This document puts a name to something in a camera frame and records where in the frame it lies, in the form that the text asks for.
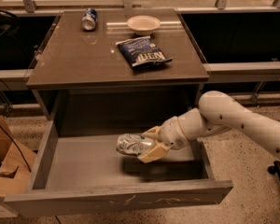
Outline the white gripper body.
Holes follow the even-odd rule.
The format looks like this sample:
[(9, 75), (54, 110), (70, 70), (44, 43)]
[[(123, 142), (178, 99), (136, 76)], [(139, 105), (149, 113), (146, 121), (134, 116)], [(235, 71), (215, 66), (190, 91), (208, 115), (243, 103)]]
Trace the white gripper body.
[(172, 150), (179, 150), (189, 145), (189, 140), (184, 135), (178, 117), (166, 120), (160, 127), (161, 141)]

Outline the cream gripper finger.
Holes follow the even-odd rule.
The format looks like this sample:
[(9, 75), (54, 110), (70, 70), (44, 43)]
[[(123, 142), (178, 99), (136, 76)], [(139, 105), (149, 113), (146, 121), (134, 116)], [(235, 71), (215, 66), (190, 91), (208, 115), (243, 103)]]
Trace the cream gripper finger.
[(160, 126), (154, 126), (150, 129), (148, 129), (147, 131), (143, 132), (142, 136), (146, 137), (146, 138), (150, 138), (150, 139), (160, 140), (161, 139), (160, 129), (161, 129)]
[(153, 141), (145, 143), (142, 152), (137, 156), (137, 159), (143, 163), (157, 161), (167, 155), (170, 147), (163, 142)]

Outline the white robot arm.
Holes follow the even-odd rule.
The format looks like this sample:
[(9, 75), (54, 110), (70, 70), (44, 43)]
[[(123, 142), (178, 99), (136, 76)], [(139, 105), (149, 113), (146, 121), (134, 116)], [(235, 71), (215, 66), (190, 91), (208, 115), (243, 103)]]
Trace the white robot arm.
[(243, 133), (280, 160), (280, 122), (250, 111), (220, 91), (203, 94), (196, 108), (143, 133), (153, 140), (153, 145), (138, 159), (152, 162), (166, 156), (171, 149), (229, 129)]

